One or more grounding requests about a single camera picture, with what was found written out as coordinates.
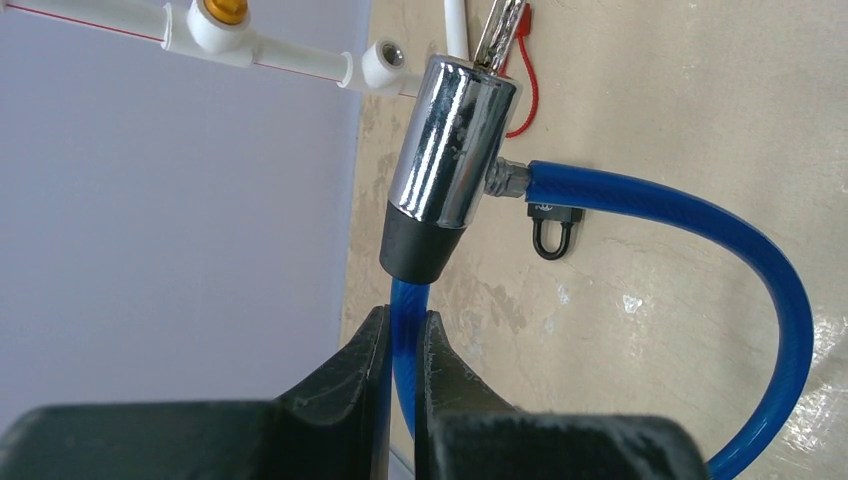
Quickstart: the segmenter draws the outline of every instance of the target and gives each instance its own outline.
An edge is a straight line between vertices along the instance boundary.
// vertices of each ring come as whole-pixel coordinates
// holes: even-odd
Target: blue hose
[[[586,168],[547,162],[533,162],[529,168],[532,182],[527,189],[527,201],[530,203],[619,213],[696,233],[735,253],[765,283],[780,327],[777,364],[754,414],[707,462],[712,478],[734,478],[762,453],[789,418],[810,370],[813,319],[810,302],[795,269],[754,227],[692,195]],[[393,334],[395,382],[410,432],[415,431],[416,335],[424,319],[427,292],[426,287],[409,286],[397,280],[392,284],[392,328],[398,334]],[[408,293],[415,298],[407,298]]]

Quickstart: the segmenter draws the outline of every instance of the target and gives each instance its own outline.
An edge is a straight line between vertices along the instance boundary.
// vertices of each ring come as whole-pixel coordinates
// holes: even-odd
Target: red cord
[[[527,119],[524,123],[512,132],[506,134],[506,138],[515,138],[526,132],[533,120],[536,119],[536,112],[539,110],[539,82],[536,79],[536,70],[533,69],[533,62],[530,61],[530,54],[527,53],[527,45],[524,43],[524,37],[518,37],[518,48],[521,50],[521,58],[524,60],[524,66],[527,67],[527,76],[530,77],[530,91],[533,96],[530,103],[530,112],[527,113]]]

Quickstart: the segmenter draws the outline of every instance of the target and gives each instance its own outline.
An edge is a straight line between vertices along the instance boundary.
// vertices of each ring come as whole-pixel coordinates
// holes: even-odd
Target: white wall
[[[369,4],[251,9],[341,52]],[[45,403],[270,397],[334,352],[359,105],[0,16],[0,431]]]

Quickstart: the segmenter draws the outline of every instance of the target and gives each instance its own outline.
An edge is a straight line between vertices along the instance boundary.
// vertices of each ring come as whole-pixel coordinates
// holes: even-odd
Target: beige floor
[[[488,0],[470,0],[477,38]],[[666,183],[751,221],[793,260],[816,319],[806,393],[745,478],[844,478],[848,421],[848,4],[540,0],[529,49],[542,102],[503,154]],[[371,36],[417,70],[444,51],[442,3],[375,0]],[[510,72],[526,76],[518,61]],[[522,98],[516,121],[523,118]],[[389,298],[377,261],[386,192],[413,101],[368,97],[342,342]],[[712,455],[773,366],[765,289],[720,248],[671,228],[589,213],[573,254],[539,259],[516,200],[484,198],[432,308],[454,347],[531,410],[669,416]],[[411,454],[399,409],[393,440]]]

